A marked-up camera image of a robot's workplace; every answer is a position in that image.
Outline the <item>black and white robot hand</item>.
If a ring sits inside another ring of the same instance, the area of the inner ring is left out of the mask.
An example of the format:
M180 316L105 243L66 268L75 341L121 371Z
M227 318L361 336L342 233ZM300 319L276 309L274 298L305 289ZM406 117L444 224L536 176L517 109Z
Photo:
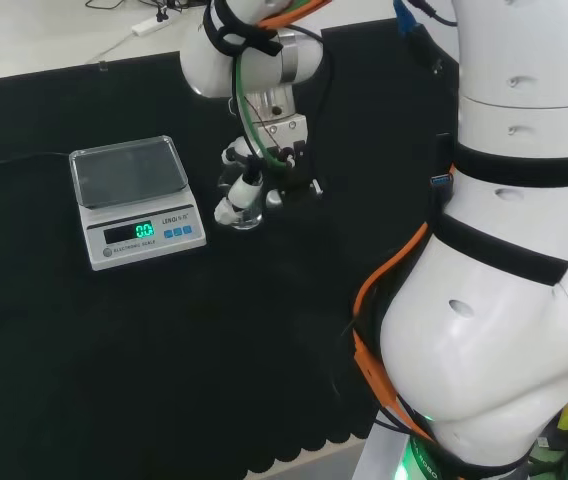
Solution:
M223 151L223 171L218 178L222 197L214 210L218 224L251 230L262 223L268 210L281 210L323 195L305 142L270 147L268 152L278 165L261 157L258 149L249 147L243 138Z

